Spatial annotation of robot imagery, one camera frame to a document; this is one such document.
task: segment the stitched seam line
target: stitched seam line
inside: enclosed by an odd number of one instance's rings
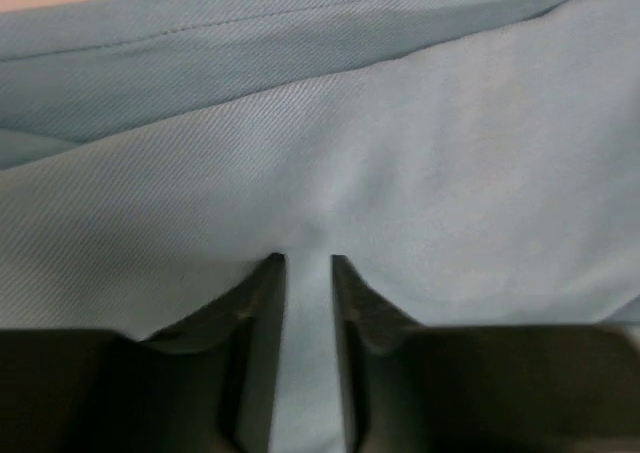
[[[65,54],[65,53],[79,53],[79,52],[83,52],[83,51],[92,51],[92,50],[102,50],[102,49],[108,49],[108,48],[115,48],[115,47],[119,47],[119,46],[126,46],[126,45],[133,45],[136,43],[142,43],[145,41],[150,41],[150,40],[155,40],[158,38],[162,38],[165,36],[170,36],[170,35],[175,35],[178,33],[184,33],[187,31],[192,31],[192,30],[197,30],[197,29],[207,29],[207,28],[214,28],[217,26],[223,26],[223,25],[230,25],[233,23],[240,23],[243,21],[252,21],[252,20],[260,20],[260,19],[266,19],[266,18],[272,18],[272,17],[276,17],[276,16],[285,16],[285,15],[290,15],[292,13],[303,13],[303,12],[308,12],[308,11],[317,11],[317,10],[322,10],[325,8],[331,8],[331,7],[335,7],[335,6],[344,6],[344,5],[350,5],[350,4],[355,4],[355,3],[366,3],[367,1],[372,1],[372,0],[348,0],[348,1],[342,1],[342,2],[336,2],[336,3],[327,3],[324,5],[315,5],[315,6],[309,6],[309,7],[304,7],[304,8],[294,8],[294,9],[290,9],[290,10],[283,10],[283,11],[276,11],[273,13],[267,13],[264,15],[253,15],[253,16],[246,16],[246,17],[241,17],[241,18],[233,18],[230,20],[224,20],[224,21],[211,21],[211,22],[207,22],[207,23],[200,23],[197,25],[187,25],[187,26],[182,26],[179,28],[172,28],[169,30],[165,30],[165,31],[161,31],[159,33],[154,33],[152,35],[143,37],[143,38],[135,38],[135,39],[131,39],[131,40],[123,40],[123,41],[118,41],[118,42],[113,42],[113,43],[106,43],[103,45],[87,45],[87,46],[81,46],[81,47],[77,47],[77,48],[66,48],[66,49],[60,49],[60,50],[55,50],[55,51],[50,51],[50,52],[46,52],[46,53],[35,53],[32,55],[23,55],[23,56],[13,56],[13,57],[7,57],[7,58],[0,58],[0,63],[7,63],[10,61],[18,61],[18,60],[29,60],[29,59],[35,59],[35,58],[41,58],[41,57],[46,57],[46,56],[53,56],[53,55],[60,55],[60,54]]]

